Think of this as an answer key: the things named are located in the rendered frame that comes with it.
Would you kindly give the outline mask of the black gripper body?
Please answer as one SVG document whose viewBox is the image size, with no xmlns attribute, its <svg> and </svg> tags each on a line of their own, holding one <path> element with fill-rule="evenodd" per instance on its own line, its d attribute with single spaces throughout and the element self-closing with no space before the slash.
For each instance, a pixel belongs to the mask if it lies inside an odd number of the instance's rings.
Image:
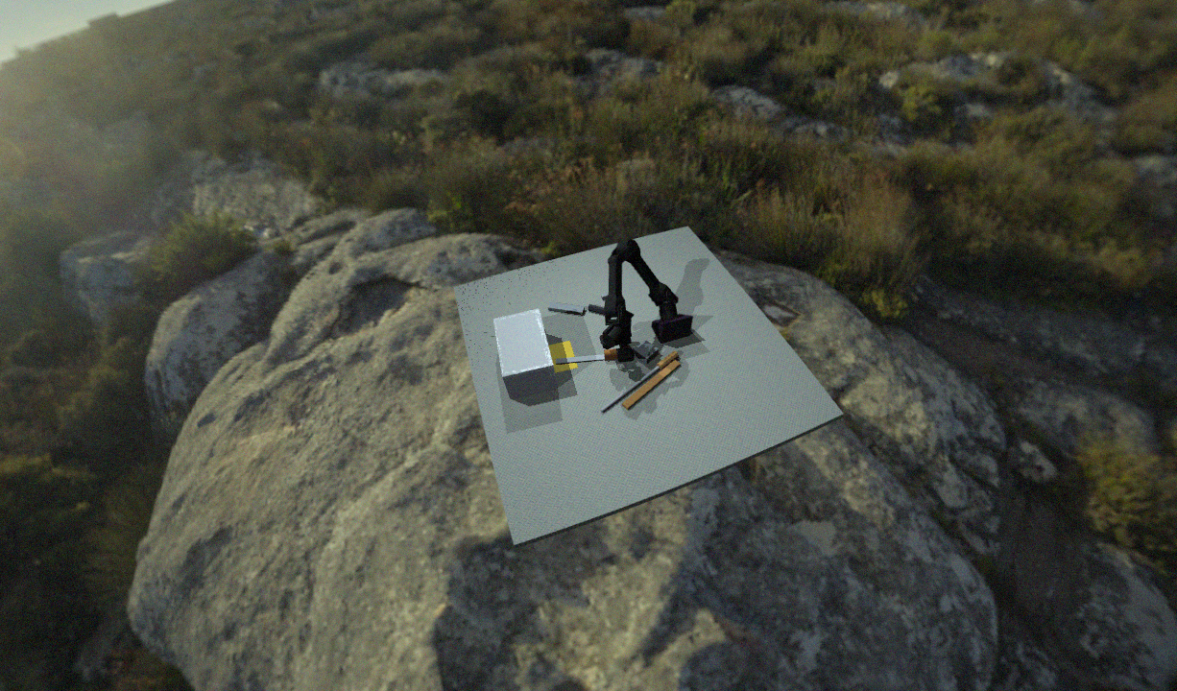
<svg viewBox="0 0 1177 691">
<path fill-rule="evenodd" d="M 632 343 L 631 337 L 632 332 L 623 334 L 621 340 L 618 343 L 619 350 L 616 352 L 616 360 L 618 360 L 618 363 L 631 363 L 631 360 L 636 359 L 634 352 L 629 345 L 629 343 Z"/>
</svg>

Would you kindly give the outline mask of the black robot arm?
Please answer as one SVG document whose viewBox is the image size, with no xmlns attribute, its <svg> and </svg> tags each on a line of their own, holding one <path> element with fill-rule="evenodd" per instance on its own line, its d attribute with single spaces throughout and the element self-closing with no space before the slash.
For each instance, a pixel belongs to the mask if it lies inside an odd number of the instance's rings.
<svg viewBox="0 0 1177 691">
<path fill-rule="evenodd" d="M 659 306 L 660 320 L 669 321 L 679 318 L 676 307 L 678 297 L 674 295 L 666 284 L 658 281 L 653 271 L 641 259 L 640 250 L 636 240 L 627 240 L 616 245 L 612 255 L 609 257 L 609 295 L 605 300 L 605 324 L 606 331 L 600 335 L 603 348 L 618 346 L 623 334 L 631 332 L 633 312 L 625 310 L 625 300 L 621 295 L 621 264 L 629 261 L 633 264 L 636 272 L 649 288 L 649 298 Z M 664 303 L 666 301 L 666 303 Z M 611 318 L 616 318 L 611 320 Z"/>
</svg>

